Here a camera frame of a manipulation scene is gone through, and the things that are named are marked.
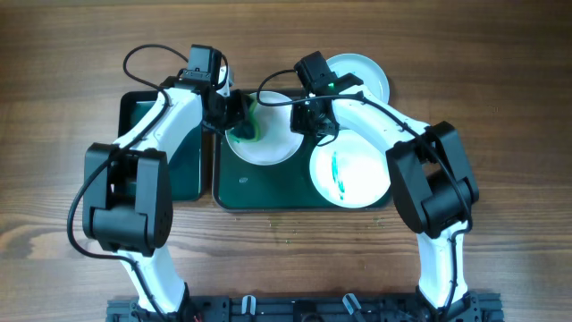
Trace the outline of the green yellow scrub sponge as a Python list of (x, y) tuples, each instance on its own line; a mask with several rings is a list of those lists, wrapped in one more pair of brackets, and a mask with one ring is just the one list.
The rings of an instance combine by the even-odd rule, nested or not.
[(227, 136), (231, 140), (252, 143), (261, 139), (260, 125), (254, 116), (256, 107), (256, 101), (250, 98), (246, 100), (247, 117), (238, 125), (228, 130)]

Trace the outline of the white plate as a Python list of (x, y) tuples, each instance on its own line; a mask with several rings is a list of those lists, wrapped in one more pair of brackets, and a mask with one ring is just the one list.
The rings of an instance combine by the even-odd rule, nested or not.
[[(248, 94), (257, 102), (257, 94)], [(257, 102), (254, 116), (261, 130), (261, 139), (246, 143), (225, 136), (231, 150), (242, 160), (253, 165), (277, 165), (292, 157), (303, 142), (303, 135), (290, 130), (292, 105), (266, 106)]]
[(352, 73), (359, 77), (372, 94), (383, 103), (390, 100), (390, 83), (383, 69), (372, 59), (360, 54), (340, 54), (326, 60), (337, 76)]
[(390, 190), (385, 156), (352, 130), (343, 130), (315, 147), (309, 174), (318, 193), (342, 208), (366, 208)]

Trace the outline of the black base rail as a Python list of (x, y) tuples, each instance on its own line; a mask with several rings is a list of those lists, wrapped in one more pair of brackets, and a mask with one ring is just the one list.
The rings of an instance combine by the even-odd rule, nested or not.
[[(377, 297), (242, 298), (191, 297), (190, 309), (170, 321), (439, 321), (414, 293)], [(138, 299), (109, 301), (105, 321), (163, 321)], [(468, 292), (451, 305), (447, 321), (505, 321), (498, 293)]]

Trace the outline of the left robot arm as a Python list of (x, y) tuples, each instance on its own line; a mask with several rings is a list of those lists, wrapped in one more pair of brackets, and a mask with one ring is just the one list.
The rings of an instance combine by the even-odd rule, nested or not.
[(133, 128), (85, 155), (84, 183), (67, 219), (71, 246), (83, 256), (119, 261), (138, 299), (127, 314), (139, 321), (199, 321), (199, 308), (178, 276), (166, 246), (173, 203), (169, 162), (188, 134), (216, 134), (248, 117), (245, 98), (231, 91), (219, 50), (194, 45), (186, 67), (155, 87), (157, 98)]

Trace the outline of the dark green serving tray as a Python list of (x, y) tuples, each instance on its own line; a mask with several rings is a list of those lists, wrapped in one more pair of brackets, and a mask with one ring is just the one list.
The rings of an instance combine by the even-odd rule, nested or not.
[[(266, 106), (290, 105), (290, 98), (279, 92), (264, 91)], [(239, 158), (225, 134), (216, 139), (214, 148), (213, 196), (230, 211), (302, 211), (341, 209), (322, 197), (310, 179), (309, 160), (315, 147), (325, 145), (324, 138), (304, 136), (298, 151), (277, 165), (253, 165)], [(365, 209), (378, 208), (389, 197)]]

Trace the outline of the black water basin tray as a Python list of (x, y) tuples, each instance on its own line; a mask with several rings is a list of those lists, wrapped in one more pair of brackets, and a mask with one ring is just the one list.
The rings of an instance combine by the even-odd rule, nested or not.
[[(132, 91), (124, 94), (120, 103), (118, 136), (126, 134), (151, 109), (157, 92)], [(169, 161), (173, 201), (194, 201), (206, 187), (203, 147), (200, 127), (190, 131)]]

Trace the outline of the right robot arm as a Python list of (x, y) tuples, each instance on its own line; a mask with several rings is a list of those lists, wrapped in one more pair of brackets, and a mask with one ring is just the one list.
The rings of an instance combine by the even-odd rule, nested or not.
[(352, 72), (337, 72), (320, 52), (293, 67), (304, 97), (295, 101), (291, 128), (329, 134), (350, 130), (385, 158), (394, 206), (416, 234), (421, 273), (417, 289), (440, 316), (467, 293), (463, 240), (479, 199), (475, 176), (457, 130), (447, 122), (412, 119), (379, 99)]

